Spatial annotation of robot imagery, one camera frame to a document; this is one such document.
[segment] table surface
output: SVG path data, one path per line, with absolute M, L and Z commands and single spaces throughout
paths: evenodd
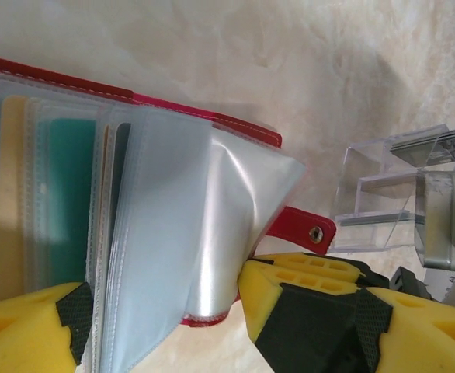
M 276 128 L 329 214 L 350 142 L 455 128 L 455 0 L 0 0 L 0 57 Z M 296 247 L 265 239 L 266 253 Z M 387 275 L 411 249 L 363 254 Z M 270 371 L 239 303 L 179 327 L 133 371 Z

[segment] metal snap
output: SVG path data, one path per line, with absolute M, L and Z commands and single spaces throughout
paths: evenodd
M 324 232 L 322 229 L 318 226 L 313 227 L 308 235 L 311 237 L 312 243 L 321 243 L 322 239 L 324 238 Z

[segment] teal card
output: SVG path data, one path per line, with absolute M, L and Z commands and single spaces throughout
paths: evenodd
M 50 286 L 85 280 L 94 120 L 56 119 L 47 134 Z

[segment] red strap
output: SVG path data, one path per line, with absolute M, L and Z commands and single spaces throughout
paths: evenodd
M 311 239 L 313 228 L 322 231 L 319 243 L 315 243 Z M 333 220 L 286 206 L 271 225 L 267 235 L 285 239 L 316 254 L 325 255 L 335 233 L 336 226 Z

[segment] yellow sponge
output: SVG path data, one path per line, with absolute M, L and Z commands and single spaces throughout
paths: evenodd
M 325 258 L 323 256 L 308 256 L 303 253 L 269 254 L 256 257 L 257 260 L 271 260 L 274 266 L 298 270 L 307 274 L 335 278 L 347 282 L 356 282 L 360 270 L 352 264 Z
M 69 318 L 64 315 L 67 312 L 72 312 Z M 80 345 L 84 349 L 88 338 L 91 314 L 86 283 L 62 284 L 1 301 L 0 372 L 74 372 L 82 355 Z
M 380 337 L 377 373 L 455 373 L 455 307 L 381 288 L 368 290 L 393 305 Z

